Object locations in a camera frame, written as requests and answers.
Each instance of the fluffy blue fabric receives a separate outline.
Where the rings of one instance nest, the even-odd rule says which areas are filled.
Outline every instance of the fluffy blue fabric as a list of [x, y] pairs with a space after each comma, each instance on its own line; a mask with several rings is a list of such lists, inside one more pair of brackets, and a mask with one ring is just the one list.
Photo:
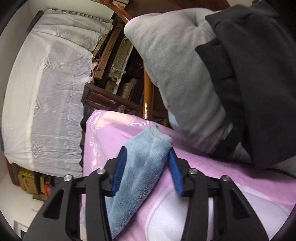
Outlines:
[[119, 191], [106, 198], [106, 207], [112, 237], [115, 238], [127, 225], [158, 181], [171, 149], [172, 139], [151, 126], [131, 138], [125, 147], [128, 151], [126, 167]]

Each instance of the pink cloth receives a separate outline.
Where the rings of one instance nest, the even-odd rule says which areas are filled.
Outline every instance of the pink cloth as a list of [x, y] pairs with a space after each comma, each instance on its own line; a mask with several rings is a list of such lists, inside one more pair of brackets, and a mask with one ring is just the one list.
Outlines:
[[[95, 111], [87, 121], [84, 176], [103, 167], [130, 138], [151, 125], [155, 123], [136, 116]], [[186, 159], [191, 167], [215, 178], [229, 175], [249, 200], [265, 229], [269, 229], [266, 231], [270, 238], [278, 231], [295, 205], [295, 179], [271, 170], [254, 171], [250, 167], [197, 156], [190, 153], [192, 150], [183, 142], [181, 134], [164, 126], [159, 128], [162, 133], [173, 138], [177, 156]], [[187, 207], [188, 200], [178, 197], [169, 169], [165, 166], [159, 182], [116, 240], [180, 240]], [[272, 226], [274, 219], [281, 219], [279, 227]]]

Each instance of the wooden frame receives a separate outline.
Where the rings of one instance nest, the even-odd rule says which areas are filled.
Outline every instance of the wooden frame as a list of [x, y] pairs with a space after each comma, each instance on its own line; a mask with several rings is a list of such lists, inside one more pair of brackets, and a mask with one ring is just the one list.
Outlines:
[[[113, 3], [113, 0], [100, 0], [101, 4], [107, 6], [111, 10], [113, 10], [125, 23], [132, 19], [132, 17], [122, 9], [118, 4]], [[152, 113], [153, 113], [153, 84], [144, 69], [144, 99], [143, 99], [143, 107], [142, 117], [147, 120], [152, 120]]]

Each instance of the blue plush cloth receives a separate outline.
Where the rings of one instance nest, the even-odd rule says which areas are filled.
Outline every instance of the blue plush cloth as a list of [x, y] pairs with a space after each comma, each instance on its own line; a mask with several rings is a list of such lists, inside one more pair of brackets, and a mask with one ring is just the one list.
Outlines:
[[171, 149], [172, 139], [151, 126], [124, 146], [128, 157], [119, 191], [106, 198], [106, 207], [112, 237], [127, 225], [158, 181]]

